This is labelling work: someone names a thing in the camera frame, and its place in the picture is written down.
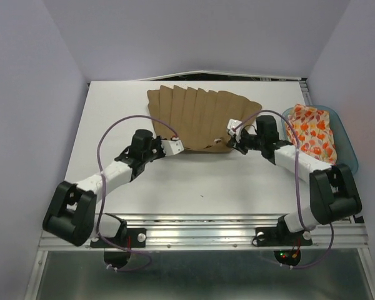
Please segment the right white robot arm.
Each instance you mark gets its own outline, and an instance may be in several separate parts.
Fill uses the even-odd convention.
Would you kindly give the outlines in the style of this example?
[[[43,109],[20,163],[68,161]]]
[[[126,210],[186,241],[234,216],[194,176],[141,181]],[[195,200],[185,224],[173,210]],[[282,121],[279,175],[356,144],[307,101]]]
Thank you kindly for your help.
[[[309,186],[309,205],[296,201],[295,212],[282,216],[275,228],[276,239],[289,244],[298,232],[311,231],[318,225],[333,223],[362,211],[362,202],[349,166],[332,165],[302,152],[293,143],[279,137],[273,116],[259,116],[256,130],[249,133],[241,121],[230,119],[228,146],[247,154],[259,151],[263,158],[295,176],[295,184],[304,181]]]

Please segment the brown pleated skirt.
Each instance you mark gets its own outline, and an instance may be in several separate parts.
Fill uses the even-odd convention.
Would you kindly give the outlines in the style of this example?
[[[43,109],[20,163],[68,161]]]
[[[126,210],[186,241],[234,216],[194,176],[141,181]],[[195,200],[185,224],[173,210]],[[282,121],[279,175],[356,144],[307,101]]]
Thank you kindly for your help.
[[[230,119],[243,121],[261,104],[229,91],[160,86],[147,91],[149,114],[172,127],[185,149],[202,153],[229,153]]]

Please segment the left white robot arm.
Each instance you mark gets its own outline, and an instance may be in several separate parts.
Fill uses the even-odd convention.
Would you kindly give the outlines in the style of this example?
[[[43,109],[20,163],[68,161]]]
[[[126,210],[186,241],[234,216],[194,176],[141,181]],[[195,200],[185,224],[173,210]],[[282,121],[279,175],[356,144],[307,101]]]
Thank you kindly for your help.
[[[42,222],[44,231],[75,246],[92,237],[96,204],[111,191],[135,180],[147,163],[166,156],[167,139],[138,129],[131,145],[104,169],[82,181],[59,183]]]

